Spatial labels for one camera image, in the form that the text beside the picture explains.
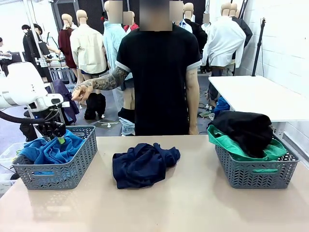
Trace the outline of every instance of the green garment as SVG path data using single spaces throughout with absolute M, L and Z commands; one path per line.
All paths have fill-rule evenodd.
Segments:
M 225 150 L 229 151 L 232 158 L 236 161 L 272 161 L 277 160 L 278 158 L 284 156 L 287 153 L 287 150 L 278 140 L 272 139 L 270 144 L 264 149 L 263 158 L 251 158 L 242 151 L 237 142 L 232 140 L 228 135 L 223 134 L 214 125 L 210 125 L 207 131 L 209 142 L 217 146 L 223 147 Z

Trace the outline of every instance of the light blue shirt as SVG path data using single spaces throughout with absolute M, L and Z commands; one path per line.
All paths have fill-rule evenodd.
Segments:
M 103 34 L 103 42 L 106 50 L 107 60 L 110 63 L 112 72 L 115 68 L 115 62 L 117 59 L 117 54 L 119 50 L 120 43 L 122 39 L 126 36 L 125 30 L 121 27 L 121 24 L 110 23 L 109 21 L 104 22 L 104 34 Z M 132 78 L 132 74 L 130 73 L 126 80 Z
M 180 21 L 179 27 L 186 29 L 188 32 L 192 33 L 192 27 L 185 22 L 185 20 Z

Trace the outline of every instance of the white table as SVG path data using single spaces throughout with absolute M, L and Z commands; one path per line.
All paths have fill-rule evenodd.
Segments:
M 206 135 L 97 137 L 98 153 L 77 188 L 27 190 L 18 180 L 0 199 L 0 232 L 307 232 L 309 170 L 288 189 L 229 186 Z M 112 156 L 137 143 L 177 147 L 181 157 L 150 188 L 122 189 Z
M 309 121 L 309 100 L 262 76 L 215 76 L 209 81 L 231 110 L 267 115 L 282 138 L 286 122 Z

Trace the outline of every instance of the table leg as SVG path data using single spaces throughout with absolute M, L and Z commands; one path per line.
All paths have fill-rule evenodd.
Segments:
M 277 123 L 274 123 L 275 125 L 275 128 L 276 128 L 276 136 L 279 138 L 279 139 L 282 139 L 283 137 L 283 133 L 284 133 L 284 129 L 285 129 L 285 124 L 286 122 L 277 122 Z

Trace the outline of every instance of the laundry basket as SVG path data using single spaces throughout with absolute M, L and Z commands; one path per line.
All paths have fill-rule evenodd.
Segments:
M 224 148 L 215 146 L 228 182 L 236 189 L 287 188 L 299 158 L 285 148 L 288 152 L 277 161 L 244 162 L 234 160 Z
M 13 161 L 13 166 L 27 189 L 59 190 L 77 187 L 98 150 L 95 127 L 71 126 L 67 129 L 85 139 L 84 144 L 70 162 L 34 165 L 24 155 L 18 156 Z

